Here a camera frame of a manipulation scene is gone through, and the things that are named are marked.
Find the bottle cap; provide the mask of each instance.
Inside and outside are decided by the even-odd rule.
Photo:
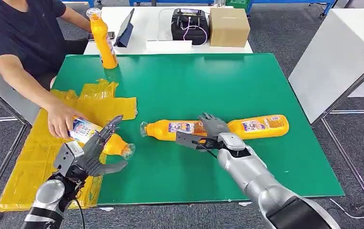
[[[123,151],[121,152],[121,155],[124,157],[124,159],[129,160],[131,156],[133,156],[134,152],[136,151],[136,145],[135,144],[127,144]]]
[[[86,11],[86,15],[91,20],[98,20],[102,15],[102,11],[99,8],[90,8]]]
[[[147,136],[147,126],[148,126],[148,123],[147,122],[141,122],[140,124],[140,134],[142,137],[145,137]]]

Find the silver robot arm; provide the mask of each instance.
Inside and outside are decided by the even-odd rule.
[[[232,133],[220,133],[217,160],[259,208],[267,229],[339,229],[315,201],[281,185],[255,151]]]
[[[21,229],[58,229],[64,220],[64,212],[76,200],[88,176],[97,177],[121,171],[127,161],[103,165],[99,156],[105,144],[117,129],[122,115],[111,120],[100,132],[96,132],[81,148],[76,141],[64,143],[54,161],[57,171],[44,182],[24,219]]]

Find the blue shelf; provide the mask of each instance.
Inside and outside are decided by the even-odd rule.
[[[134,6],[135,2],[151,2],[151,0],[129,0],[130,6]],[[205,3],[214,4],[214,0],[156,0],[157,3]]]
[[[327,15],[328,11],[333,6],[335,0],[249,0],[246,13],[249,15],[251,12],[252,4],[254,3],[326,3],[327,6],[322,15]]]

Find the yellow plastic bag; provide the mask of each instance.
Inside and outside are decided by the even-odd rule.
[[[98,81],[96,84],[85,84],[79,98],[72,90],[52,90],[52,93],[99,126],[105,126],[117,115],[123,115],[123,120],[134,119],[137,99],[114,98],[118,84],[104,79]],[[0,197],[0,211],[30,209],[38,187],[55,171],[52,164],[58,150],[63,143],[69,141],[51,136],[47,126],[47,111],[41,109]],[[106,154],[101,155],[100,161],[106,162]],[[78,193],[78,200],[83,208],[96,206],[101,183],[102,177],[86,179],[85,186]]]

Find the standing orange bottle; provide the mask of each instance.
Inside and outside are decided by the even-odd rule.
[[[100,58],[102,59],[103,67],[106,69],[116,68],[118,60],[112,42],[107,35],[107,25],[102,20],[102,11],[98,8],[90,8],[86,11],[86,15],[91,21],[91,31],[99,49]]]

